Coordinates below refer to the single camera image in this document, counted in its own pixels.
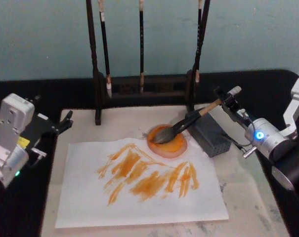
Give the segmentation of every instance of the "white table surface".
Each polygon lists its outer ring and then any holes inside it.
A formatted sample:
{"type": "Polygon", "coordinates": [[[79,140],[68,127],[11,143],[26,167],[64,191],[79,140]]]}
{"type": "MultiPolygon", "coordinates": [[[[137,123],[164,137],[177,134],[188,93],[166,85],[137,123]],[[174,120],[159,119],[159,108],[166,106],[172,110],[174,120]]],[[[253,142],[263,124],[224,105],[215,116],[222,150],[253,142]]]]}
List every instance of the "white table surface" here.
{"type": "MultiPolygon", "coordinates": [[[[184,118],[184,106],[130,107],[102,111],[102,125],[94,124],[94,111],[73,110],[73,127],[57,141],[42,226],[42,237],[288,237],[269,184],[255,154],[244,159],[234,145],[213,159],[227,221],[161,225],[56,229],[55,222],[68,144],[113,141],[126,137],[144,139],[146,132],[161,123],[174,124],[184,118]]],[[[62,118],[68,110],[62,112],[62,118]]],[[[210,113],[236,141],[246,144],[244,130],[221,109],[210,113]]]]}

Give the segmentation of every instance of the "white paper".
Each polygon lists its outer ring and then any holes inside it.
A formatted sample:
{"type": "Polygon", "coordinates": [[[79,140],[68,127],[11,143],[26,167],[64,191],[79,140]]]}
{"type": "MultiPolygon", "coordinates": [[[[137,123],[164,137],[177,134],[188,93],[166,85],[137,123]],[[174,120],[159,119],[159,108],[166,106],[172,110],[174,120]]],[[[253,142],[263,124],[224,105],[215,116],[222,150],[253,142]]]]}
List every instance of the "white paper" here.
{"type": "Polygon", "coordinates": [[[228,213],[219,188],[214,165],[210,158],[194,141],[188,142],[187,150],[178,158],[165,159],[149,150],[146,141],[126,138],[114,142],[87,142],[71,144],[60,197],[56,228],[139,225],[175,223],[204,220],[228,219],[228,213]],[[105,173],[102,179],[96,170],[106,164],[108,155],[119,151],[123,146],[134,143],[157,162],[167,166],[150,165],[142,176],[130,185],[124,185],[117,200],[108,205],[111,193],[105,193],[104,185],[113,177],[111,169],[124,157],[124,152],[105,173]],[[198,189],[191,189],[185,197],[179,197],[178,189],[167,193],[165,187],[146,201],[135,196],[130,189],[144,177],[158,171],[163,174],[170,167],[191,162],[197,172],[198,189]]]}

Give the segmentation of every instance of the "calligraphy brush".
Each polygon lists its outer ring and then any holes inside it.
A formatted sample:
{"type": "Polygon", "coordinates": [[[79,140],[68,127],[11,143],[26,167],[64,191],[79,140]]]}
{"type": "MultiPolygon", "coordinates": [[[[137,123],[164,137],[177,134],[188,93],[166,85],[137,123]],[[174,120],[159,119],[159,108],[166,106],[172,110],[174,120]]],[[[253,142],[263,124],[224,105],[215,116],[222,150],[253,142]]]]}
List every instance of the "calligraphy brush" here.
{"type": "Polygon", "coordinates": [[[140,93],[144,91],[144,0],[139,0],[140,93]]]}
{"type": "MultiPolygon", "coordinates": [[[[236,86],[233,89],[231,89],[228,94],[231,94],[232,96],[238,94],[241,91],[241,87],[236,86]]],[[[210,103],[205,108],[196,110],[195,113],[193,113],[191,116],[181,120],[180,122],[177,122],[172,127],[166,127],[159,132],[156,133],[155,137],[152,139],[153,143],[163,144],[172,141],[176,135],[186,130],[191,124],[193,124],[198,118],[201,118],[205,114],[207,114],[209,111],[214,109],[217,105],[221,104],[221,100],[217,99],[213,103],[210,103]]]]}
{"type": "Polygon", "coordinates": [[[112,83],[111,83],[111,76],[110,76],[108,43],[106,40],[105,14],[104,14],[103,0],[98,0],[98,3],[99,3],[103,49],[104,49],[104,61],[105,61],[105,71],[106,71],[106,89],[107,89],[109,97],[112,98],[112,83]]]}
{"type": "MultiPolygon", "coordinates": [[[[207,27],[210,2],[211,2],[211,0],[205,0],[204,7],[203,7],[202,19],[201,19],[200,24],[198,23],[198,25],[199,25],[198,45],[197,45],[197,51],[195,54],[195,60],[194,60],[193,68],[192,68],[192,78],[195,76],[195,80],[197,82],[200,81],[200,75],[199,75],[200,57],[201,57],[202,45],[203,45],[204,36],[205,36],[205,30],[207,27]]],[[[202,0],[199,0],[199,15],[201,14],[201,11],[202,11],[202,0]]]]}
{"type": "MultiPolygon", "coordinates": [[[[200,24],[201,24],[201,16],[202,16],[202,0],[198,0],[199,4],[198,4],[198,40],[197,40],[197,45],[199,47],[199,43],[200,43],[200,24]]],[[[199,73],[199,69],[200,69],[200,61],[197,64],[197,70],[195,73],[195,82],[199,83],[200,82],[200,73],[199,73]]]]}

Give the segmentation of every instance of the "blue wall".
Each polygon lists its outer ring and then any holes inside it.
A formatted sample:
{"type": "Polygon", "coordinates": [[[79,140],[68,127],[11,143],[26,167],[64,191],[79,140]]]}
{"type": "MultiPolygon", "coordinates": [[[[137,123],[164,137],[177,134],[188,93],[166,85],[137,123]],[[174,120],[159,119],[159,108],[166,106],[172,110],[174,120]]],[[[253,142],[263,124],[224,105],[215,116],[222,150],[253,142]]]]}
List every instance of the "blue wall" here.
{"type": "MultiPolygon", "coordinates": [[[[92,4],[104,73],[97,0],[92,4]]],[[[105,16],[111,75],[138,75],[138,0],[105,0],[105,16]]],[[[144,28],[147,75],[192,67],[197,0],[145,0],[144,28]]],[[[299,74],[299,0],[211,0],[201,71],[269,68],[299,74]]],[[[0,0],[0,80],[91,76],[84,0],[0,0]]]]}

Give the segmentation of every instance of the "blue led light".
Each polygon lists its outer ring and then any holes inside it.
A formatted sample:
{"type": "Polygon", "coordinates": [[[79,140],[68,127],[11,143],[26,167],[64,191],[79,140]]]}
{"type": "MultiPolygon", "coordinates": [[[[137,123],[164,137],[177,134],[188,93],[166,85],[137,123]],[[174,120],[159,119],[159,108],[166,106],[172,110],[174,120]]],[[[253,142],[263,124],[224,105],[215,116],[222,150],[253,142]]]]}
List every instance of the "blue led light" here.
{"type": "Polygon", "coordinates": [[[264,137],[264,133],[263,132],[256,132],[256,138],[258,139],[258,140],[261,140],[263,137],[264,137]]]}

